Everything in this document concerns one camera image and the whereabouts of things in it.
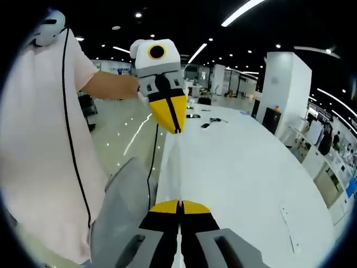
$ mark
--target white floor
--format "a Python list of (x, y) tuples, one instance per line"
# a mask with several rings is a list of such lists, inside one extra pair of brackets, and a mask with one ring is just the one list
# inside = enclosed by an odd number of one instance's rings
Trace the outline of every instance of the white floor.
[[(95, 100), (98, 114), (88, 118), (96, 123), (91, 132), (102, 167), (108, 176), (113, 176), (131, 157), (137, 157), (149, 169), (155, 141), (156, 121), (151, 111), (138, 99)], [(249, 99), (214, 96), (213, 106), (223, 106), (251, 112), (253, 101)], [(151, 179), (157, 180), (160, 172), (163, 144), (166, 131), (159, 127), (154, 168)], [(29, 253), (40, 263), (56, 268), (80, 268), (44, 247), (40, 241), (20, 225), (17, 233), (23, 239)]]

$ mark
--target white pillar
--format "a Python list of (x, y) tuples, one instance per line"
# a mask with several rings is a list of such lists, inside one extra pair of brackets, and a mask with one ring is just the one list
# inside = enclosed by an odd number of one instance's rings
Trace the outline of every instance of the white pillar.
[(222, 95), (225, 66), (216, 64), (213, 71), (213, 82), (211, 91)]
[(275, 135), (282, 136), (290, 123), (304, 118), (312, 70), (292, 52), (269, 52), (257, 120), (262, 123), (267, 107), (279, 106), (280, 122)]

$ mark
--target black stripe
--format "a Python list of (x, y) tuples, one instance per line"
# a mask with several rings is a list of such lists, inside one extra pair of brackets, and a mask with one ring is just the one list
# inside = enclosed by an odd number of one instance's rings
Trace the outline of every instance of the black stripe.
[(175, 125), (175, 133), (176, 134), (177, 133), (181, 133), (181, 128), (180, 128), (180, 125), (179, 125), (179, 121), (177, 120), (177, 115), (176, 115), (175, 109), (173, 107), (173, 103), (172, 103), (171, 98), (167, 97), (166, 98), (166, 102), (167, 102), (168, 108), (169, 108), (170, 113), (171, 113), (173, 124)]
[(170, 89), (169, 92), (154, 92), (148, 95), (149, 102), (159, 101), (161, 99), (166, 99), (167, 97), (179, 97), (184, 96), (185, 93), (181, 88)]
[(88, 213), (88, 228), (90, 228), (90, 220), (91, 220), (91, 215), (90, 215), (90, 210), (88, 206), (87, 199), (85, 197), (82, 181), (80, 180), (79, 172), (78, 172), (78, 167), (77, 167), (77, 162), (76, 162), (76, 157), (74, 153), (74, 148), (73, 148), (73, 142), (72, 142), (72, 135), (71, 135), (71, 130), (69, 126), (69, 120), (68, 120), (68, 112), (67, 112), (67, 100), (66, 100), (66, 87), (65, 87), (65, 58), (66, 58), (66, 48), (67, 48), (67, 41), (68, 41), (68, 33), (69, 29), (67, 29), (67, 34), (66, 34), (66, 40), (65, 40), (65, 46), (63, 48), (63, 57), (62, 57), (62, 90), (63, 90), (63, 105), (64, 105), (64, 110), (65, 110), (65, 119), (66, 119), (66, 128), (67, 128), (67, 133), (68, 133), (68, 140), (69, 140), (69, 145), (71, 148), (71, 154), (72, 154), (72, 160), (73, 160), (73, 165), (74, 165), (74, 170), (77, 175), (80, 191), (83, 196), (85, 208)]

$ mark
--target white table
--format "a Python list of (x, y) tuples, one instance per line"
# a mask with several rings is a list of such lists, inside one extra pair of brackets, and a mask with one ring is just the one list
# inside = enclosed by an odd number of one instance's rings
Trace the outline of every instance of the white table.
[[(275, 267), (317, 267), (334, 245), (329, 211), (307, 171), (262, 125), (240, 111), (199, 105), (181, 135), (166, 136), (156, 202), (207, 206)], [(200, 126), (209, 117), (229, 122)], [(285, 224), (281, 206), (289, 212)], [(295, 252), (290, 237), (298, 242)], [(176, 254), (172, 267), (184, 267)]]

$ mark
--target black ceiling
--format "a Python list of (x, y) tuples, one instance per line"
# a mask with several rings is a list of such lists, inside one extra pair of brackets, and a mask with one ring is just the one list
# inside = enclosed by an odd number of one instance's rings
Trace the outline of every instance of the black ceiling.
[[(238, 70), (260, 71), (267, 52), (276, 50), (275, 45), (281, 44), (280, 50), (294, 51), (312, 69), (311, 94), (318, 103), (328, 111), (334, 109), (345, 119), (353, 118), (342, 105), (316, 90), (321, 88), (329, 92), (357, 111), (356, 101), (351, 100), (351, 78), (356, 73), (357, 57), (354, 11), (349, 7), (350, 2), (266, 0), (228, 27), (222, 27), (222, 22), (245, 2), (119, 1), (118, 4), (97, 2), (93, 6), (59, 5), (55, 8), (65, 14), (74, 34), (85, 39), (81, 45), (91, 59), (114, 57), (114, 60), (129, 61), (129, 54), (112, 47), (128, 50), (136, 39), (150, 39), (150, 34), (155, 34), (155, 39), (171, 39), (181, 55), (191, 56), (202, 43), (208, 43), (194, 60), (195, 64), (210, 62), (213, 66), (211, 61), (215, 60), (226, 66), (238, 66)], [(135, 12), (142, 12), (142, 18), (135, 18)], [(121, 29), (113, 31), (116, 25)], [(341, 59), (297, 51), (294, 46), (331, 49)]]

